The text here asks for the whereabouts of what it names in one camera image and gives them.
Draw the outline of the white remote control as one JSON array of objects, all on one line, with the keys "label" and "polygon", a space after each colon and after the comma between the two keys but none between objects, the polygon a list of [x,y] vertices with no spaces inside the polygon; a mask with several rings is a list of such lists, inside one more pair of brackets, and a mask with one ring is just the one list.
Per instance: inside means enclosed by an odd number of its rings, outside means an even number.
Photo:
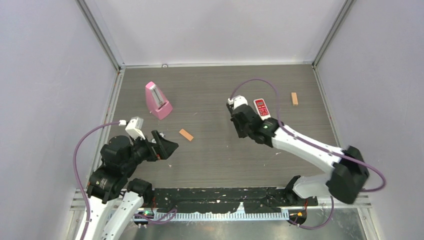
[{"label": "white remote control", "polygon": [[270,111],[263,98],[258,98],[253,101],[257,114],[262,120],[266,120],[271,117]]}]

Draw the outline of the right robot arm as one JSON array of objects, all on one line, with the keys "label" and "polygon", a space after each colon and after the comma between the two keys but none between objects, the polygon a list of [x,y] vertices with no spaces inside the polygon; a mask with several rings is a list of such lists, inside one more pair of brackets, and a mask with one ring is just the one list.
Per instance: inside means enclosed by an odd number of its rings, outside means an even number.
[{"label": "right robot arm", "polygon": [[289,152],[322,170],[319,175],[294,176],[284,189],[288,203],[299,205],[309,197],[334,197],[344,204],[356,201],[370,175],[357,148],[326,145],[276,118],[261,119],[245,102],[230,101],[226,107],[239,138]]}]

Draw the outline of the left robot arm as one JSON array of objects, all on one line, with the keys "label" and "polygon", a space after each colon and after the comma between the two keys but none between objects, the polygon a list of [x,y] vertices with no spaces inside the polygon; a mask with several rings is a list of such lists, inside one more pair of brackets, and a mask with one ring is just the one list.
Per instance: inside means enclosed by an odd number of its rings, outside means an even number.
[{"label": "left robot arm", "polygon": [[156,130],[154,141],[118,135],[100,149],[101,165],[89,177],[84,193],[84,222],[77,240],[117,240],[141,207],[154,199],[150,182],[131,176],[142,162],[168,159],[179,144]]}]

